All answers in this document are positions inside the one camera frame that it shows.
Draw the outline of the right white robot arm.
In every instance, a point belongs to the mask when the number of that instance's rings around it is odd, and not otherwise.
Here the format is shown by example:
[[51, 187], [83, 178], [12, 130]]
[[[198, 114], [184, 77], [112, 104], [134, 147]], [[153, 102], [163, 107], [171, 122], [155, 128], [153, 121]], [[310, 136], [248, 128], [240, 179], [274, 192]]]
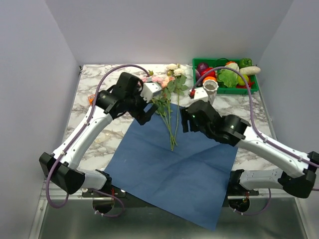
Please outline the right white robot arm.
[[308, 198], [314, 190], [319, 154], [304, 153], [287, 147], [254, 129], [252, 124], [236, 115], [221, 116], [203, 100], [182, 108], [183, 132], [201, 132], [207, 138], [247, 150], [276, 165], [262, 171], [237, 170], [229, 183], [230, 191], [241, 195], [254, 189], [281, 189], [297, 198]]

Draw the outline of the white rose stem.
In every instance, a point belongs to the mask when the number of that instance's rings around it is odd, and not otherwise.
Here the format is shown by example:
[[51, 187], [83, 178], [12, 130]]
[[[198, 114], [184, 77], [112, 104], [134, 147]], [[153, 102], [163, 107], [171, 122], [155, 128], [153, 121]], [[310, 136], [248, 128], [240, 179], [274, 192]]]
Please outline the white rose stem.
[[167, 105], [167, 126], [169, 130], [169, 138], [170, 138], [170, 149], [171, 151], [174, 150], [174, 147], [177, 146], [176, 142], [176, 134], [177, 134], [177, 125], [175, 129], [171, 126], [171, 114], [173, 110], [171, 109], [171, 95], [173, 93], [176, 94], [177, 97], [177, 108], [179, 108], [179, 98], [183, 95], [183, 92], [187, 89], [185, 85], [186, 82], [186, 75], [185, 71], [179, 64], [168, 64], [166, 66], [166, 78], [164, 80], [164, 96], [166, 98], [166, 105]]

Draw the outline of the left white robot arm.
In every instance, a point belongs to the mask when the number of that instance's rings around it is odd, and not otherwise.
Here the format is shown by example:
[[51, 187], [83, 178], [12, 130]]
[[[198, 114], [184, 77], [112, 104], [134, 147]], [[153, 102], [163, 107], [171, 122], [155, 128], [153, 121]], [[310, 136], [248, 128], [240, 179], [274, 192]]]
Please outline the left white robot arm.
[[113, 120], [129, 113], [140, 125], [150, 121], [157, 110], [144, 109], [158, 95], [161, 86], [143, 82], [138, 77], [123, 72], [115, 85], [97, 93], [96, 103], [89, 107], [80, 124], [51, 154], [43, 153], [39, 163], [49, 181], [71, 195], [79, 189], [93, 189], [98, 196], [110, 193], [111, 177], [100, 170], [78, 171], [79, 163], [99, 135]]

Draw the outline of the dark blue wrapping sheet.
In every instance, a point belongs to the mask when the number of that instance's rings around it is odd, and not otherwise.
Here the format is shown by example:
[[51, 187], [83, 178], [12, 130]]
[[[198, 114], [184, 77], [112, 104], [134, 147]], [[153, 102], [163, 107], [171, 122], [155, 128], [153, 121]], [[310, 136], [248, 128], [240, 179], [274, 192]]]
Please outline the dark blue wrapping sheet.
[[177, 106], [171, 109], [177, 146], [171, 146], [161, 116], [153, 115], [145, 125], [133, 121], [105, 172], [115, 187], [215, 230], [237, 148], [200, 132], [183, 133]]

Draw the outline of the pink rose bunch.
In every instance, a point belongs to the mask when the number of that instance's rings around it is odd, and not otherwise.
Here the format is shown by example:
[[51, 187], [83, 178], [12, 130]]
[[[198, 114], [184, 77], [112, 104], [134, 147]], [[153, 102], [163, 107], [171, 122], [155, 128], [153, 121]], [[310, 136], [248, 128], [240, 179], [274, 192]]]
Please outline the pink rose bunch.
[[148, 71], [148, 75], [148, 77], [142, 79], [144, 83], [152, 82], [157, 83], [160, 86], [159, 95], [153, 97], [151, 103], [158, 107], [156, 114], [162, 118], [165, 126], [168, 129], [170, 149], [173, 151], [174, 147], [177, 145], [171, 128], [171, 94], [175, 90], [175, 77], [166, 76], [165, 78], [161, 78], [155, 76], [153, 71]]

